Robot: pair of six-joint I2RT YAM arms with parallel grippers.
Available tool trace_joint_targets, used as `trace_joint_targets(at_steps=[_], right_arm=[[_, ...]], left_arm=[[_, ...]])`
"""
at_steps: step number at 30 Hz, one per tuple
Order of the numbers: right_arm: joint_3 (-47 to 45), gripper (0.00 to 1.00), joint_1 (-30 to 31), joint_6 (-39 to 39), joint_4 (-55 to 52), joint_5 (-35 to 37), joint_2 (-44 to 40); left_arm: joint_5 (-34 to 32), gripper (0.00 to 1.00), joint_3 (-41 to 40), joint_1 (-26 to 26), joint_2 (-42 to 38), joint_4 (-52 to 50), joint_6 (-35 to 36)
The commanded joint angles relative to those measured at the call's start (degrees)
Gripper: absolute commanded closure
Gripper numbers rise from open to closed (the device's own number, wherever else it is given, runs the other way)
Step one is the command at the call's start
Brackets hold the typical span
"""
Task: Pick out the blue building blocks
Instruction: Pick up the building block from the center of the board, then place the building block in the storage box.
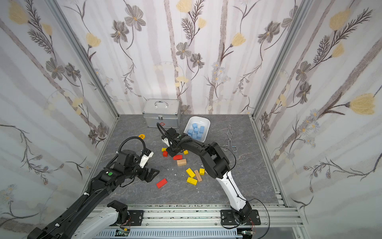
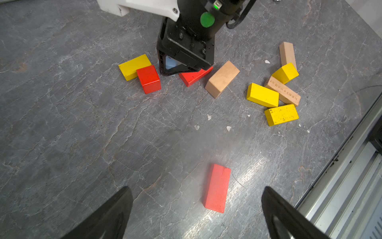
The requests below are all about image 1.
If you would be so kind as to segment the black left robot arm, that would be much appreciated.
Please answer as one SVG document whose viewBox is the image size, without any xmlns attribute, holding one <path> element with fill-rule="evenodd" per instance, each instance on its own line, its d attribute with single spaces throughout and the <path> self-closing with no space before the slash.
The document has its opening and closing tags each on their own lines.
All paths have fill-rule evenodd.
<svg viewBox="0 0 382 239">
<path fill-rule="evenodd" d="M 139 140 L 143 146 L 139 155 L 133 150 L 122 149 L 127 142 L 134 139 Z M 27 237 L 29 239 L 70 239 L 103 199 L 117 187 L 124 187 L 123 183 L 126 179 L 139 178 L 142 181 L 151 182 L 159 174 L 159 170 L 146 167 L 153 155 L 154 152 L 148 149 L 144 140 L 138 136 L 124 140 L 116 155 L 98 175 L 90 180 L 84 193 L 68 209 L 45 228 L 33 229 Z"/>
</svg>

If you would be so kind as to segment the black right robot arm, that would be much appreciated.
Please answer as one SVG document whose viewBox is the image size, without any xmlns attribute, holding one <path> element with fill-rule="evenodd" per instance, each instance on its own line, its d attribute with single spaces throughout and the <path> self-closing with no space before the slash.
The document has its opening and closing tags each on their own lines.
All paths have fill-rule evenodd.
<svg viewBox="0 0 382 239">
<path fill-rule="evenodd" d="M 162 135 L 162 141 L 168 146 L 166 151 L 171 156 L 187 150 L 200 157 L 208 175 L 216 179 L 226 193 L 235 220 L 242 225 L 247 223 L 252 207 L 236 185 L 229 159 L 222 147 L 216 142 L 203 143 L 194 140 L 186 133 L 178 133 L 173 128 L 165 130 L 160 124 L 157 124 L 157 128 Z"/>
</svg>

